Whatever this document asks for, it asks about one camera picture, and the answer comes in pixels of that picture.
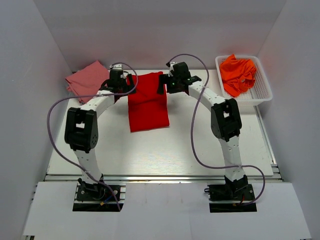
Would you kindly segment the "orange t shirt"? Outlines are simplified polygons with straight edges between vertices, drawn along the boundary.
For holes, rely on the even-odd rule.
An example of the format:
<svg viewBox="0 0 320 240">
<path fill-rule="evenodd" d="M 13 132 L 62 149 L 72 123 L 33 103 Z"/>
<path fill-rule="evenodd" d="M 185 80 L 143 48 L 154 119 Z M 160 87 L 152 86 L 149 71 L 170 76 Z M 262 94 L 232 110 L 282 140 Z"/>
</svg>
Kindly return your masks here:
<svg viewBox="0 0 320 240">
<path fill-rule="evenodd" d="M 251 59 L 239 59 L 232 54 L 219 65 L 219 71 L 224 90 L 234 98 L 255 85 L 257 68 Z"/>
</svg>

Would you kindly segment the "red t shirt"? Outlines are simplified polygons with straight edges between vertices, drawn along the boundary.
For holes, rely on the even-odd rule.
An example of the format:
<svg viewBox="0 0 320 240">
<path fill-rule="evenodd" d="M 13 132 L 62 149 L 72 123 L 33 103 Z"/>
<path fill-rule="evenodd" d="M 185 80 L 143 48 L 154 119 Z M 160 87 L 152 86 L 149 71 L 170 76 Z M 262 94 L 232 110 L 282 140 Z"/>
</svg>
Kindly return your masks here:
<svg viewBox="0 0 320 240">
<path fill-rule="evenodd" d="M 132 133 L 166 128 L 170 125 L 167 96 L 158 94 L 159 76 L 163 72 L 151 72 L 132 76 L 137 84 L 135 93 L 128 96 L 128 119 Z"/>
</svg>

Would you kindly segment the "white plastic basket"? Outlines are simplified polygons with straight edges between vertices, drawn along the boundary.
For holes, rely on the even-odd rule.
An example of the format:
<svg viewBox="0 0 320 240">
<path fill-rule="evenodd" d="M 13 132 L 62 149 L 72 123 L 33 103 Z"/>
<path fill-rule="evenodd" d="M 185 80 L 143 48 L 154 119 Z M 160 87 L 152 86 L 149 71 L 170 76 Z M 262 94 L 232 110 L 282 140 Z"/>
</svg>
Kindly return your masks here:
<svg viewBox="0 0 320 240">
<path fill-rule="evenodd" d="M 220 64 L 224 62 L 227 57 L 227 55 L 224 56 L 217 56 L 215 58 L 215 64 L 218 74 L 218 79 L 220 83 L 220 88 L 222 91 L 223 97 L 230 99 L 235 98 L 240 106 L 257 106 L 263 102 L 270 101 L 273 97 L 268 79 L 265 75 L 265 72 L 263 70 L 263 67 L 259 61 L 259 59 L 252 55 L 235 55 L 237 59 L 249 59 L 252 60 L 255 64 L 255 67 L 257 69 L 255 73 L 255 84 L 254 86 L 249 89 L 247 92 L 240 94 L 238 97 L 232 97 L 229 95 L 223 87 L 223 82 L 220 74 Z"/>
</svg>

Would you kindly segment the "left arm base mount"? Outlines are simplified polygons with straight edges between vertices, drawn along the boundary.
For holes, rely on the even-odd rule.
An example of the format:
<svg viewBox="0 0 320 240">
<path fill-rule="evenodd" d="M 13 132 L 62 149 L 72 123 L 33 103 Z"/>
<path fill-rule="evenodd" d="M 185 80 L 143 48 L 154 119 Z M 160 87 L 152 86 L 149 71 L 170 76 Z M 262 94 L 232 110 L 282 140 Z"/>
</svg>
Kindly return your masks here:
<svg viewBox="0 0 320 240">
<path fill-rule="evenodd" d="M 79 178 L 73 201 L 73 212 L 107 213 L 120 212 L 124 205 L 125 187 L 109 185 L 110 188 Z"/>
</svg>

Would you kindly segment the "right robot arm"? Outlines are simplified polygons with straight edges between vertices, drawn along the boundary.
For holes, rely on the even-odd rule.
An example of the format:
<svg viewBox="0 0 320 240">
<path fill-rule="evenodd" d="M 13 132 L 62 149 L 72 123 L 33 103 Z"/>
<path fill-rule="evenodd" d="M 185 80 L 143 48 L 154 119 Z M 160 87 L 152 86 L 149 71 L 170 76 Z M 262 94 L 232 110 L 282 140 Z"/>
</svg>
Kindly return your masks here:
<svg viewBox="0 0 320 240">
<path fill-rule="evenodd" d="M 175 94 L 185 92 L 199 100 L 199 103 L 210 111 L 210 127 L 213 135 L 219 140 L 225 164 L 225 181 L 231 182 L 225 188 L 226 195 L 236 200 L 244 193 L 244 187 L 237 182 L 244 178 L 245 171 L 239 150 L 239 136 L 242 121 L 237 101 L 225 99 L 207 88 L 198 76 L 191 76 L 185 62 L 168 62 L 167 74 L 158 78 L 157 93 Z"/>
</svg>

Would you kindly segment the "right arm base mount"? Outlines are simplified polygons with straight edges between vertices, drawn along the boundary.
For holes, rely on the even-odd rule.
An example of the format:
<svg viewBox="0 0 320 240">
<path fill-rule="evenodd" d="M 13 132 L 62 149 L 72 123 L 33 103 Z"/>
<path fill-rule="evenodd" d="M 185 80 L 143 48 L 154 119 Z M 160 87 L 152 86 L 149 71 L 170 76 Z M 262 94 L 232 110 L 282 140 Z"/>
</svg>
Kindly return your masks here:
<svg viewBox="0 0 320 240">
<path fill-rule="evenodd" d="M 248 204 L 255 199 L 253 186 L 249 184 L 235 196 L 229 195 L 225 184 L 210 184 L 204 189 L 209 198 L 210 213 L 254 213 L 256 203 Z"/>
</svg>

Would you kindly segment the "folded pink t shirt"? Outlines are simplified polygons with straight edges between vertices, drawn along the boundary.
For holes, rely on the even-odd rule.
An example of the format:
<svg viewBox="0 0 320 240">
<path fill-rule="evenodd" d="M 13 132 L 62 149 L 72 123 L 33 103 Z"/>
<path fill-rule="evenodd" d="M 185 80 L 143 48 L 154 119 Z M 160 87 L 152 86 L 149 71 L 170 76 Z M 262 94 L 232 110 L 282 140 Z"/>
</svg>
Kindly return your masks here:
<svg viewBox="0 0 320 240">
<path fill-rule="evenodd" d="M 86 66 L 84 69 L 73 73 L 65 78 L 67 82 L 67 90 L 75 96 L 80 96 L 78 101 L 80 104 L 87 103 L 92 96 L 96 95 L 102 83 L 110 76 L 109 71 L 98 60 Z"/>
</svg>

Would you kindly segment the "aluminium table rail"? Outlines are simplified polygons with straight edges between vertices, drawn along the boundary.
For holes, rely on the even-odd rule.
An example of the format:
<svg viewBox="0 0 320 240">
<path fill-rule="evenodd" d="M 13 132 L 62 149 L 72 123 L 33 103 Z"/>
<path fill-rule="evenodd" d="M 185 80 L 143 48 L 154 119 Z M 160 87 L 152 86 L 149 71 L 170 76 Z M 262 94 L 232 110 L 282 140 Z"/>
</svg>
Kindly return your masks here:
<svg viewBox="0 0 320 240">
<path fill-rule="evenodd" d="M 266 176 L 265 179 L 267 182 L 283 182 L 282 175 L 280 173 L 279 167 L 277 164 L 271 164 L 271 169 L 273 172 L 272 176 Z M 80 178 L 79 174 L 46 174 L 45 181 L 77 181 Z M 178 181 L 178 182 L 195 182 L 195 181 L 224 181 L 224 177 L 221 175 L 196 175 L 196 176 L 164 176 L 164 175 L 105 175 L 104 180 L 107 181 L 124 181 L 124 182 L 167 182 L 167 181 Z"/>
</svg>

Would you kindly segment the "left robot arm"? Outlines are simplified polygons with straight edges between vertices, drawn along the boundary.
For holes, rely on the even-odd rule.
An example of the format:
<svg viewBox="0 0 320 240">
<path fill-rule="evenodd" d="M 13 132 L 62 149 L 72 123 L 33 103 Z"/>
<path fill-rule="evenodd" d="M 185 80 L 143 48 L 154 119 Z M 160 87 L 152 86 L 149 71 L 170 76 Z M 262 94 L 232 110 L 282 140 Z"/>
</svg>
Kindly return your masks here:
<svg viewBox="0 0 320 240">
<path fill-rule="evenodd" d="M 95 152 L 99 140 L 98 118 L 121 97 L 136 92 L 133 76 L 123 70 L 124 65 L 122 62 L 111 65 L 109 78 L 102 82 L 98 92 L 81 107 L 67 111 L 64 141 L 78 160 L 81 181 L 90 185 L 88 193 L 96 200 L 106 193 Z"/>
</svg>

